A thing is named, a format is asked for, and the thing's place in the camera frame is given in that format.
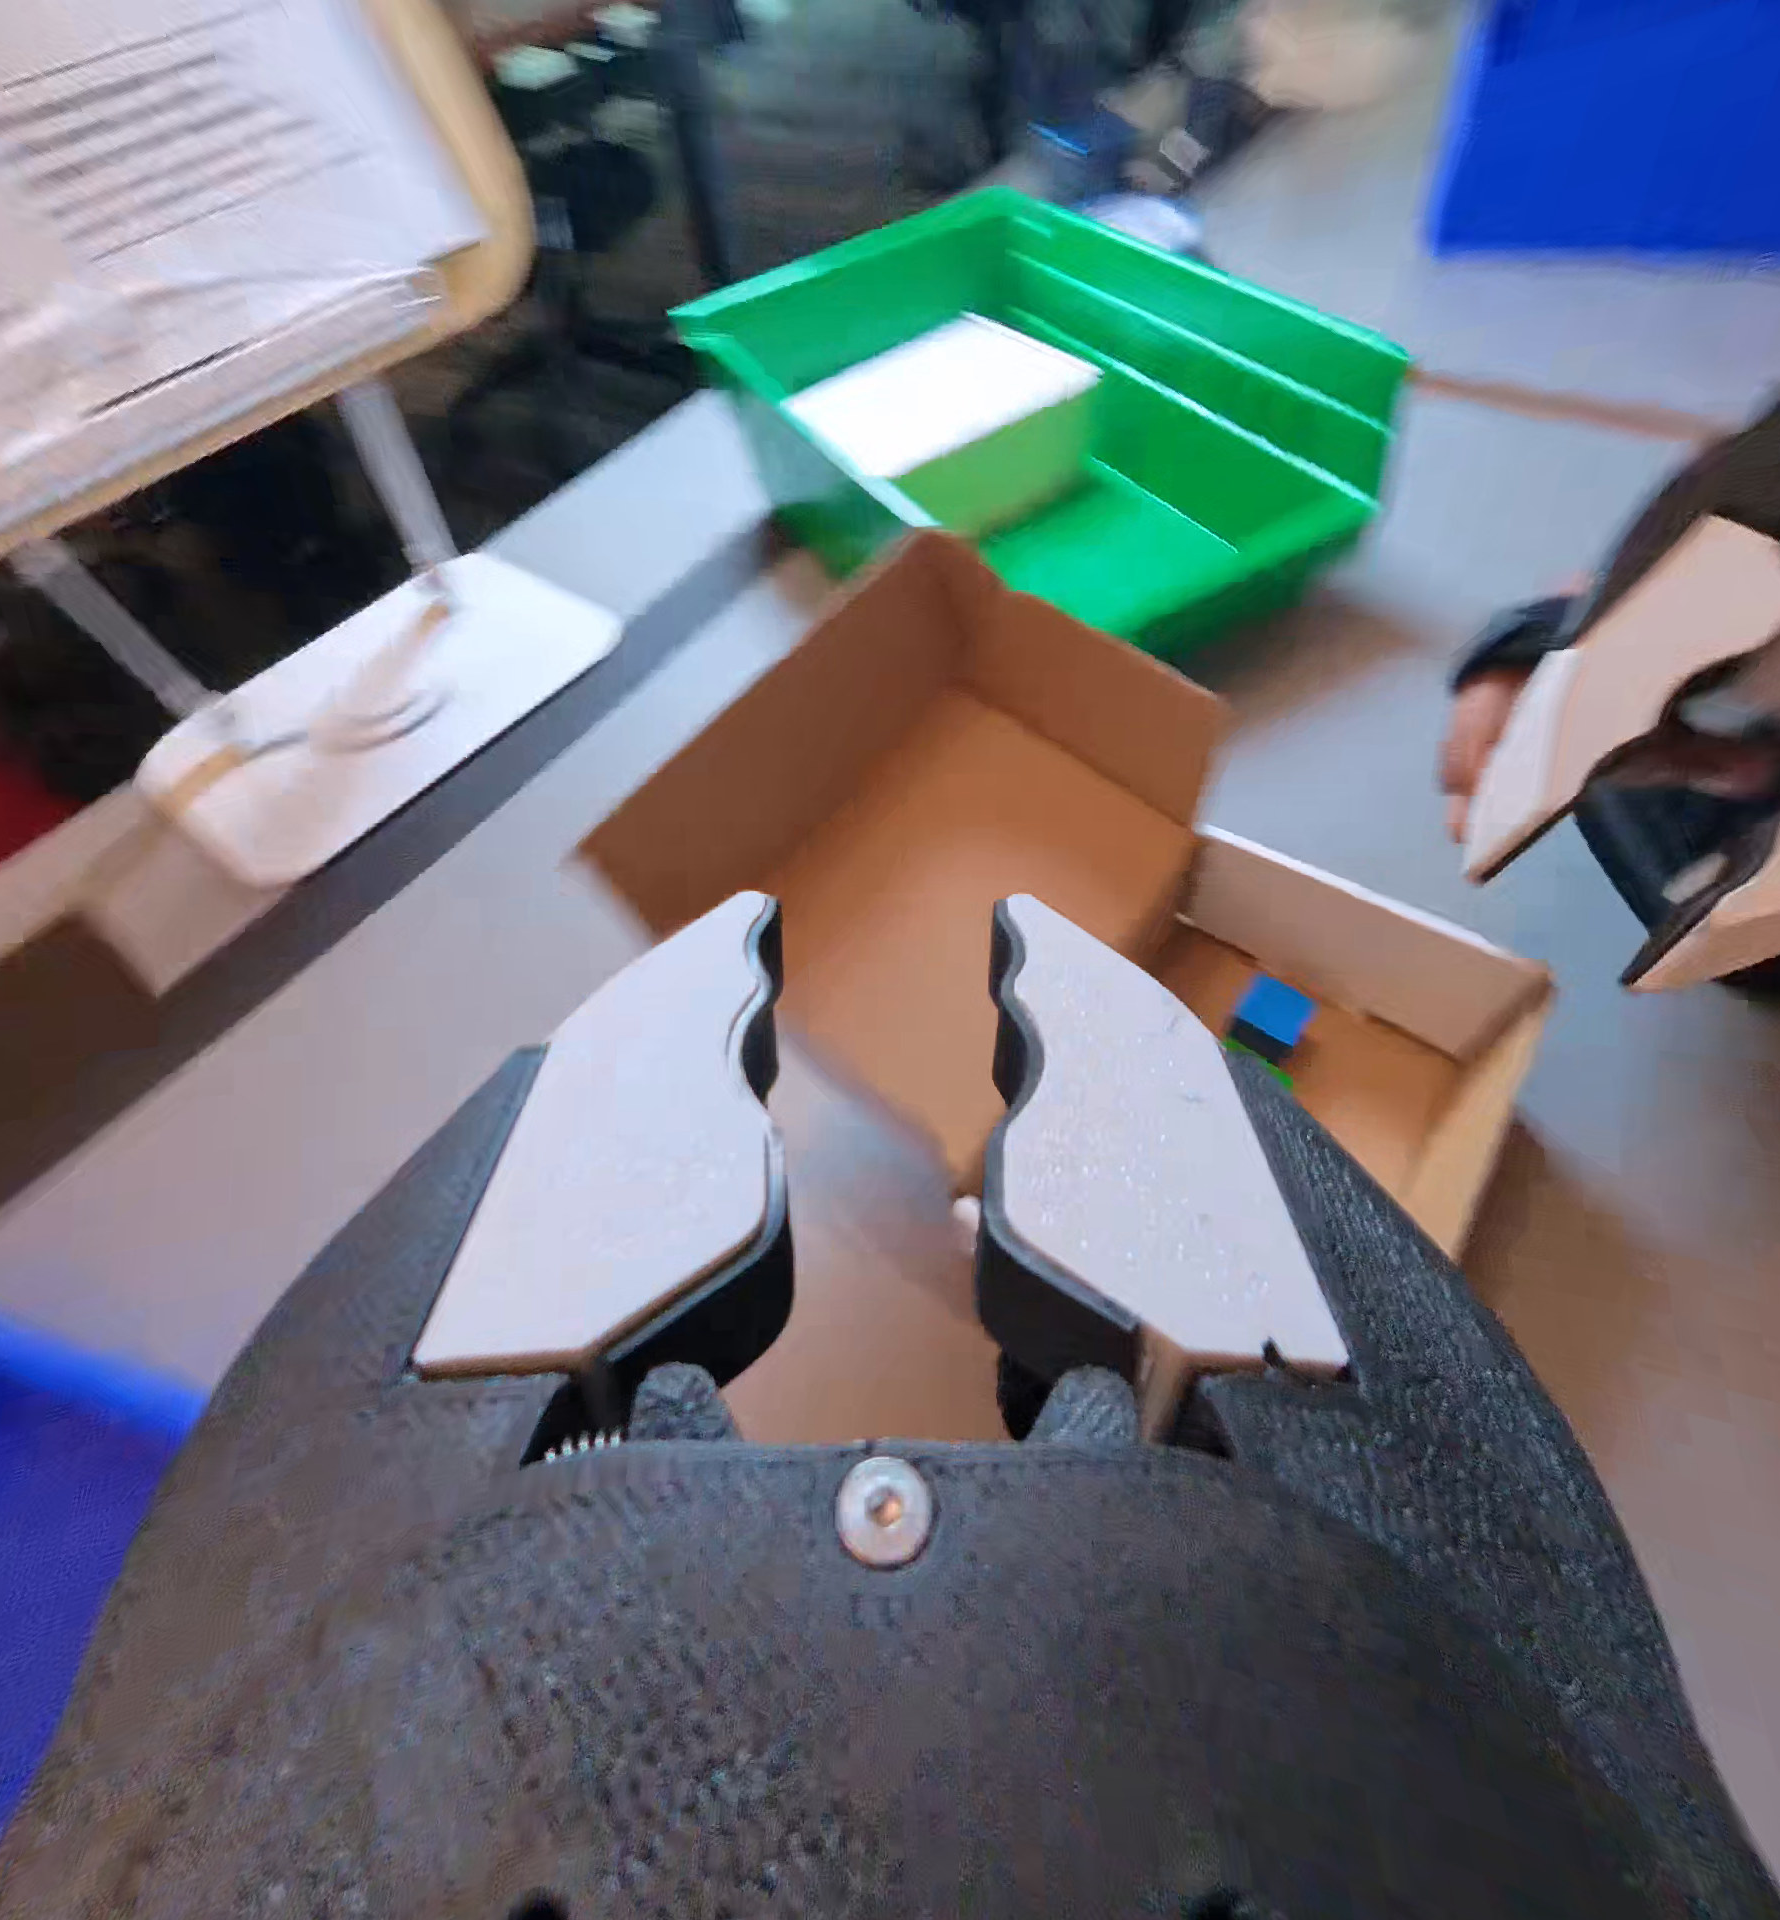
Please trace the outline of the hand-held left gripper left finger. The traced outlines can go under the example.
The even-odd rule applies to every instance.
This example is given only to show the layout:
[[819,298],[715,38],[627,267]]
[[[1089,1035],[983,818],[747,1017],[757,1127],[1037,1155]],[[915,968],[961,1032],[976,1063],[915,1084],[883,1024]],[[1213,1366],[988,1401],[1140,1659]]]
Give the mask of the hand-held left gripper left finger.
[[732,894],[546,1041],[412,1347],[422,1378],[585,1370],[783,1225],[783,912]]

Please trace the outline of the green plastic bin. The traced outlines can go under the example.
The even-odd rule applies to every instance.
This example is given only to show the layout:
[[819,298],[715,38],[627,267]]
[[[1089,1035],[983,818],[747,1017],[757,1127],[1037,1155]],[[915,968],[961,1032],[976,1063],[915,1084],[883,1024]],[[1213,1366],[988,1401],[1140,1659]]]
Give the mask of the green plastic bin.
[[[942,323],[999,323],[1100,377],[1066,484],[970,529],[867,476],[785,407]],[[1382,506],[1410,360],[1321,309],[1160,251],[1016,186],[899,222],[668,312],[733,407],[783,529],[847,578],[915,529],[950,529],[1006,584],[1185,657],[1294,606]]]

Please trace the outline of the document stand with paper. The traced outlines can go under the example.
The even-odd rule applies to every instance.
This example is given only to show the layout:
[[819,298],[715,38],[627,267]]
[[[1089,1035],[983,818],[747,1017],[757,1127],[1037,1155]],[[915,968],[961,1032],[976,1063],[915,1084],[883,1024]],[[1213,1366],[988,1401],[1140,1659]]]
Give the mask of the document stand with paper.
[[[245,888],[318,874],[620,640],[458,548],[385,385],[529,255],[437,3],[0,3],[0,563],[175,717],[134,783]],[[411,581],[207,693],[61,534],[320,400]]]

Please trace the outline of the cardboard box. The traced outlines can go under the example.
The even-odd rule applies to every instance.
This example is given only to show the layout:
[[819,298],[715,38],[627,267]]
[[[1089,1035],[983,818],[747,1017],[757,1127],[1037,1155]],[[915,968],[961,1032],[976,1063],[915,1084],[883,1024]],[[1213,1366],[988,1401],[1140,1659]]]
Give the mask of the cardboard box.
[[[971,1288],[995,1088],[990,912],[1037,896],[1217,1041],[1252,974],[1321,1001],[1288,1068],[1224,1047],[1349,1351],[1346,1378],[1213,1370],[1248,1422],[1313,1391],[1446,1422],[1522,1352],[1460,1269],[1551,974],[1194,812],[1206,689],[905,539],[576,846],[660,945],[732,894],[783,912],[788,1331],[726,1408],[760,1446],[1000,1440]],[[1194,1381],[1128,1381],[1149,1438]]]

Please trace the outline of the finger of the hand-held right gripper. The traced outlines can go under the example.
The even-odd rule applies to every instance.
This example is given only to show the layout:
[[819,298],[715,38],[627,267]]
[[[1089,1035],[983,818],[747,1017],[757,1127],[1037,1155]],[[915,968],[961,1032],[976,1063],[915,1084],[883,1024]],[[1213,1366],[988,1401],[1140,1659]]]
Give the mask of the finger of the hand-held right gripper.
[[1624,901],[1645,941],[1624,986],[1718,985],[1780,994],[1780,815],[1767,808],[1626,808]]
[[1775,635],[1780,540],[1701,515],[1527,677],[1471,802],[1464,879],[1494,879],[1564,818],[1585,783],[1648,740],[1701,672],[1758,656]]

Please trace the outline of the person's right hand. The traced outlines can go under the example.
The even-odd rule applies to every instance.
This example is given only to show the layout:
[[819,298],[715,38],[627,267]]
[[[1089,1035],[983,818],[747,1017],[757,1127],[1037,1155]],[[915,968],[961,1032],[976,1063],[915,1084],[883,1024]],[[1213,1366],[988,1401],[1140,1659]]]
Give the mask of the person's right hand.
[[1453,683],[1446,729],[1436,756],[1436,789],[1445,798],[1445,827],[1453,846],[1464,840],[1471,808],[1484,768],[1511,723],[1511,713],[1530,671],[1484,671]]

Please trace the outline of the white box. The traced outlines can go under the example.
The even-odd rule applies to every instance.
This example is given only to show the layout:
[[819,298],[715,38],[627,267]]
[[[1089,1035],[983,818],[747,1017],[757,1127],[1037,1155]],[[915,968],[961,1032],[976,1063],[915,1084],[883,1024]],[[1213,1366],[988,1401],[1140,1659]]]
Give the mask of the white box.
[[783,403],[854,476],[961,539],[1065,502],[1087,476],[1100,366],[958,316]]

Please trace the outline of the blue cube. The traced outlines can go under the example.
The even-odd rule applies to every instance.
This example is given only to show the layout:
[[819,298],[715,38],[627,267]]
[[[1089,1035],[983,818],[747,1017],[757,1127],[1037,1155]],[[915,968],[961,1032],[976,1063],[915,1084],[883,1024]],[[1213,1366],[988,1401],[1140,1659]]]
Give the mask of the blue cube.
[[1321,1001],[1301,986],[1252,974],[1224,1021],[1224,1047],[1252,1054],[1269,1068],[1288,1068],[1308,1040]]

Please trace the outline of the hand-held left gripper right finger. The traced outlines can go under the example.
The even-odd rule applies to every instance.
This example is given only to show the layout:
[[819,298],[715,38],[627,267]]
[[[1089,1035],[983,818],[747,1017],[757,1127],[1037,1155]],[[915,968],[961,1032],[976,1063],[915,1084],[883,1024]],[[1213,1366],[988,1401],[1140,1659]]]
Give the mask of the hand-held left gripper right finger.
[[1346,1378],[1328,1291],[1224,1041],[1037,896],[990,912],[995,1088],[971,1288],[1053,1381]]

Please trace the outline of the blue plastic bin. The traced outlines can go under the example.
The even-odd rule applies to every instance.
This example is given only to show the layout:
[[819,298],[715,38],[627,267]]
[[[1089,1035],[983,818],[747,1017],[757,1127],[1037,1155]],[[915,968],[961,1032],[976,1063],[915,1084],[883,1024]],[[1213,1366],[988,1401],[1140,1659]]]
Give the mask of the blue plastic bin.
[[0,1835],[203,1391],[0,1317]]
[[1780,267],[1780,3],[1478,3],[1424,243]]

